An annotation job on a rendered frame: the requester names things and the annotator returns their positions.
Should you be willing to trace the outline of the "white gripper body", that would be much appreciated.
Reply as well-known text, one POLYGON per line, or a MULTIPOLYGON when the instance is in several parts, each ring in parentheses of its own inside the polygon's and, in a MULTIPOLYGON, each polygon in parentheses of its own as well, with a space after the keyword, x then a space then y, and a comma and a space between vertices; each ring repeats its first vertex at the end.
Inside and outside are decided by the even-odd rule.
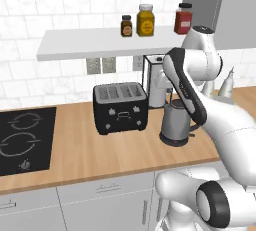
POLYGON ((165 89, 168 93, 173 91, 173 85, 165 75, 163 69, 161 69, 156 76, 156 87, 159 89, 165 89))

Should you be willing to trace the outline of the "white coffee machine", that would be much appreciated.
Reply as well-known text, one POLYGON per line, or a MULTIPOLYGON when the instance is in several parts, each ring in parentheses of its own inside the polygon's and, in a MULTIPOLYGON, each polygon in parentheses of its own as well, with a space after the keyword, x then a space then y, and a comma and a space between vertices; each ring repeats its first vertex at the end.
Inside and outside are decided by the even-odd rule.
POLYGON ((166 90, 156 87, 156 76, 163 69, 163 55, 144 55, 142 86, 151 109, 162 108, 166 103, 166 90))

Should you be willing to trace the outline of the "silver electric kettle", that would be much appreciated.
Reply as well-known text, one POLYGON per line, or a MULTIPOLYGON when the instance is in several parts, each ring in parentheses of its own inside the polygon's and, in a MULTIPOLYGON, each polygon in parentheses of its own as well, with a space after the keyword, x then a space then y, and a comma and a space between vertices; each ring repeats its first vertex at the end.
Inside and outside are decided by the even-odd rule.
POLYGON ((170 98, 164 105, 160 140, 172 147, 181 147, 188 143, 189 137, 194 137, 193 131, 198 124, 190 125, 191 118, 180 99, 170 98))

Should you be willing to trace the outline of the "short silver cone shaker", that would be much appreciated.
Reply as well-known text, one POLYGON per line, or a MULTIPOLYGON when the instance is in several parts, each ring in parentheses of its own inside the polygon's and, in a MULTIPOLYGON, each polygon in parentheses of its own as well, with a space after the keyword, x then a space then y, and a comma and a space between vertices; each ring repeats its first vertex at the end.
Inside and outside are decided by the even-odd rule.
POLYGON ((204 83, 203 89, 202 89, 202 93, 209 97, 212 98, 213 97, 213 93, 214 93, 214 82, 213 81, 206 81, 204 83))

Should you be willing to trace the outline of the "black four-slot toaster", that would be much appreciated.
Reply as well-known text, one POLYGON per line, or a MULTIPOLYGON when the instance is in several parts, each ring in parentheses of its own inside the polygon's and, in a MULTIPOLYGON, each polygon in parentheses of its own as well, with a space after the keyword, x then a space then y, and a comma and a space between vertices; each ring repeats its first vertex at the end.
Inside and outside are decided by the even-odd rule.
POLYGON ((100 135, 144 130, 148 123, 148 97, 138 82, 96 85, 93 113, 100 135))

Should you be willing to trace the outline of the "yellow jar with white lid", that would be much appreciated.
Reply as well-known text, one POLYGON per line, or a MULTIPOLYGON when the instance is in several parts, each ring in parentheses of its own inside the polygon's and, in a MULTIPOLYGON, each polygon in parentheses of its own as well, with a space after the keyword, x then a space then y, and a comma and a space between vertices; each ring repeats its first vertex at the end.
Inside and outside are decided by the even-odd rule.
POLYGON ((155 17, 152 4, 140 4, 137 14, 136 29, 140 37, 152 36, 154 34, 155 17))

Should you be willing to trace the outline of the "red jar with black lid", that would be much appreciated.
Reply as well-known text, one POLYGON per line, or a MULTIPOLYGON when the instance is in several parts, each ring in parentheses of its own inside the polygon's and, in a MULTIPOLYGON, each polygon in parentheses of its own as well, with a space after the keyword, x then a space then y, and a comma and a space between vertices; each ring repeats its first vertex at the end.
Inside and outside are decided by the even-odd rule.
POLYGON ((176 11, 174 31, 177 34, 187 34, 192 23, 192 4, 180 3, 176 11))

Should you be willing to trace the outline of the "small dark brown jar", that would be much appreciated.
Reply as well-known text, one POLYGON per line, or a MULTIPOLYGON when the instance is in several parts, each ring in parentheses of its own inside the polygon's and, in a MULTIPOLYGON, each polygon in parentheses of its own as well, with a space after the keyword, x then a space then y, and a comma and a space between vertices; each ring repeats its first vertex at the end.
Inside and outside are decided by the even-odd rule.
POLYGON ((131 37, 132 36, 132 22, 131 22, 130 15, 122 16, 121 35, 123 37, 131 37))

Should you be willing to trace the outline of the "tall silver cone shaker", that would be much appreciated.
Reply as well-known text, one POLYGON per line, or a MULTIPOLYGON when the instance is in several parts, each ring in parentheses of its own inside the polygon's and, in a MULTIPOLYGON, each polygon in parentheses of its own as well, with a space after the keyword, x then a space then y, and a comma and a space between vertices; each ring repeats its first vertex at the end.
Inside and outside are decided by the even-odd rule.
POLYGON ((226 97, 226 98, 232 97, 232 90, 233 90, 233 85, 234 85, 233 75, 234 75, 234 69, 231 69, 229 71, 228 76, 223 81, 223 83, 220 87, 220 90, 218 92, 219 96, 226 97))

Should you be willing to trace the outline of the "grey cupboard door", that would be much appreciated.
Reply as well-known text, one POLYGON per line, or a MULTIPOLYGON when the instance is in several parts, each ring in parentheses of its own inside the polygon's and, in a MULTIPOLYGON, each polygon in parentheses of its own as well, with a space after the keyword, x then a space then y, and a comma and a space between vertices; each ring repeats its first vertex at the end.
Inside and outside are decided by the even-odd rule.
POLYGON ((67 231, 147 231, 151 190, 63 204, 67 231), (148 200, 142 225, 143 201, 148 200))
POLYGON ((0 231, 66 231, 60 207, 0 216, 0 231))
POLYGON ((162 199, 153 190, 148 231, 155 231, 158 222, 166 215, 169 201, 162 199))

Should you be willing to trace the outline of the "black hob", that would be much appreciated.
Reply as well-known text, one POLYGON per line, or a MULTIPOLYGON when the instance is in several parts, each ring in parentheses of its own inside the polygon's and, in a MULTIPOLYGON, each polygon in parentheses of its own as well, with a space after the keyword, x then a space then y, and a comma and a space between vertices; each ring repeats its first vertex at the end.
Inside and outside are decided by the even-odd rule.
POLYGON ((0 176, 48 170, 56 108, 0 112, 0 176))

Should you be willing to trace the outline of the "grey wall socket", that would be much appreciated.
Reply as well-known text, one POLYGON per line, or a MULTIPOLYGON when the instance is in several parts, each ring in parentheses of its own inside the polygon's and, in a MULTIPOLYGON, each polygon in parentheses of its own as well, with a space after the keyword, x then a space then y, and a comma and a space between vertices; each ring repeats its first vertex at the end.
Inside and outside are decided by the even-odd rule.
POLYGON ((88 75, 101 73, 101 66, 100 66, 99 58, 87 58, 86 65, 87 65, 87 74, 88 75))
POLYGON ((116 58, 115 57, 103 57, 102 58, 103 73, 115 73, 116 72, 116 58))

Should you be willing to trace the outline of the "white wall shelf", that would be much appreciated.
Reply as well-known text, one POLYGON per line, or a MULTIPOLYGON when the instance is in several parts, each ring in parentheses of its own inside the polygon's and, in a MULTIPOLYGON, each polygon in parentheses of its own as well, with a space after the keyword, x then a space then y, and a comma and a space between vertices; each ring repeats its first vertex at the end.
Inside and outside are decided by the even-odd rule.
POLYGON ((51 61, 164 54, 184 38, 167 26, 157 27, 153 37, 122 37, 119 28, 47 30, 36 57, 51 61))

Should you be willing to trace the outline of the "grey wall cupboard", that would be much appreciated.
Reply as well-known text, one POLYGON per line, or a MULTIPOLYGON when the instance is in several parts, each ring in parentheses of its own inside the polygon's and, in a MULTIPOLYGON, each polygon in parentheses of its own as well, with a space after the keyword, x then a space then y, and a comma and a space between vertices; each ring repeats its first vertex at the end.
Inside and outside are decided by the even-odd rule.
POLYGON ((192 4, 192 24, 215 31, 218 50, 256 48, 256 0, 183 0, 192 4))

